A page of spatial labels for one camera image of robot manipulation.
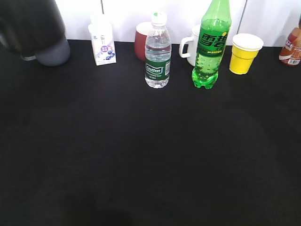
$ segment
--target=bottle label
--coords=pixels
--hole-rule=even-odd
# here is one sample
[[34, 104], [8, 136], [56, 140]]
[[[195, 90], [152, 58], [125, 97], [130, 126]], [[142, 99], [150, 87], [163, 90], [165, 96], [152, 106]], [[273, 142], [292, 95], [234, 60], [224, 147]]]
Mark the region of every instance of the bottle label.
[[212, 31], [201, 28], [198, 40], [198, 53], [206, 57], [222, 56], [229, 31]]
[[170, 59], [163, 62], [154, 62], [146, 59], [146, 77], [151, 80], [162, 81], [169, 77]]
[[279, 55], [279, 60], [291, 66], [296, 66], [301, 61], [301, 30], [294, 28], [288, 36], [285, 46]]

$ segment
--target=water bottle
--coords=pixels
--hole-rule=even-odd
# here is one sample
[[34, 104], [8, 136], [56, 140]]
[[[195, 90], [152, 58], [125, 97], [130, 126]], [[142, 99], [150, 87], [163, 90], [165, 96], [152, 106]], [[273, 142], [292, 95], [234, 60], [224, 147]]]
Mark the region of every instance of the water bottle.
[[215, 84], [230, 27], [229, 0], [213, 0], [202, 18], [196, 66], [192, 72], [195, 87], [211, 89]]
[[164, 12], [154, 13], [151, 17], [153, 28], [146, 38], [145, 81], [156, 89], [165, 87], [169, 80], [171, 42], [166, 22]]

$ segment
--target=green soda bottle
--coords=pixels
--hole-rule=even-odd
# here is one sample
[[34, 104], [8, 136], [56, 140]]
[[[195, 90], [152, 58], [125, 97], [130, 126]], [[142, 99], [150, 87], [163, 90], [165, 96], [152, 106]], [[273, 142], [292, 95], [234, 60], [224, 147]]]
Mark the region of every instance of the green soda bottle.
[[211, 89], [215, 84], [230, 27], [229, 0], [212, 0], [199, 32], [196, 65], [192, 71], [195, 87]]

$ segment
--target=white cup rim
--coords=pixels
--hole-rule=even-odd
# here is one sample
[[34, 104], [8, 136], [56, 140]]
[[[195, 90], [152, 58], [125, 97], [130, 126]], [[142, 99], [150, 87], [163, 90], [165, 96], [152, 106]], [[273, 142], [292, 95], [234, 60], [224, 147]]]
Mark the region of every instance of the white cup rim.
[[150, 29], [152, 28], [151, 22], [142, 22], [136, 26], [136, 31], [142, 35], [148, 35]]
[[264, 44], [261, 38], [248, 33], [239, 33], [234, 35], [232, 42], [237, 48], [249, 52], [261, 50]]

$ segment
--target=mug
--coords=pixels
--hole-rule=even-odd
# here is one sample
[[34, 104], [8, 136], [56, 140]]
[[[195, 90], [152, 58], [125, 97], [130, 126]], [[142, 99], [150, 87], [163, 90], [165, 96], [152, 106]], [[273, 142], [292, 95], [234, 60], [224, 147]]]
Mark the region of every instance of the mug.
[[[183, 38], [180, 43], [179, 54], [182, 58], [187, 58], [188, 63], [192, 66], [196, 65], [197, 48], [198, 48], [198, 37], [201, 25], [195, 25], [192, 28], [192, 35], [188, 38]], [[184, 45], [188, 42], [187, 53], [183, 53]]]
[[136, 56], [145, 61], [145, 42], [148, 33], [152, 30], [151, 22], [143, 22], [136, 26], [136, 35], [135, 35], [135, 53]]

